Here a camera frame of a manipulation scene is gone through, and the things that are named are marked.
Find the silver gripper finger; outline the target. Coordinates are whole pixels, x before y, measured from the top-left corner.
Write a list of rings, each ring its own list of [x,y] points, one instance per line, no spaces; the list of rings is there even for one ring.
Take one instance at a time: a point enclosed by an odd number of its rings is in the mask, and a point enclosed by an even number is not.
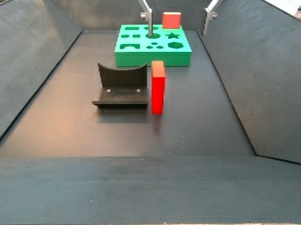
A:
[[[205,17],[203,35],[207,35],[207,33],[208,33],[209,22],[219,16],[217,8],[220,6],[220,3],[221,3],[221,0],[212,0],[209,6],[205,8],[207,17]]]
[[[146,0],[138,0],[142,7],[141,17],[149,22],[149,36],[153,36],[153,9]]]

